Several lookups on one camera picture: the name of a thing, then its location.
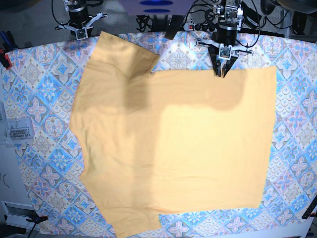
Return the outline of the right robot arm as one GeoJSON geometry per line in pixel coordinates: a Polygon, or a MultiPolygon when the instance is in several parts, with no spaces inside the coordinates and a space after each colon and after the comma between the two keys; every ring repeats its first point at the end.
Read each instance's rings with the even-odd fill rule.
{"type": "Polygon", "coordinates": [[[78,41],[91,36],[93,24],[103,18],[108,18],[106,13],[98,12],[92,16],[88,12],[88,7],[97,7],[104,3],[103,0],[96,0],[96,3],[88,3],[88,0],[64,0],[64,9],[69,15],[67,23],[61,23],[54,14],[54,2],[51,1],[52,16],[57,23],[55,30],[69,30],[71,35],[78,41]]]}

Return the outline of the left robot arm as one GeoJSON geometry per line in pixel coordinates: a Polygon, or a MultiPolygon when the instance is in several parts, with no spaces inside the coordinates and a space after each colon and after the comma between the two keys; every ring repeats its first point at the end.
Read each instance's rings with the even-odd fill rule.
{"type": "Polygon", "coordinates": [[[217,17],[216,32],[211,39],[198,39],[197,44],[207,46],[215,76],[225,77],[240,53],[252,54],[249,46],[237,41],[237,33],[241,30],[243,8],[240,0],[222,0],[220,4],[208,10],[205,18],[210,25],[209,13],[217,17]]]}

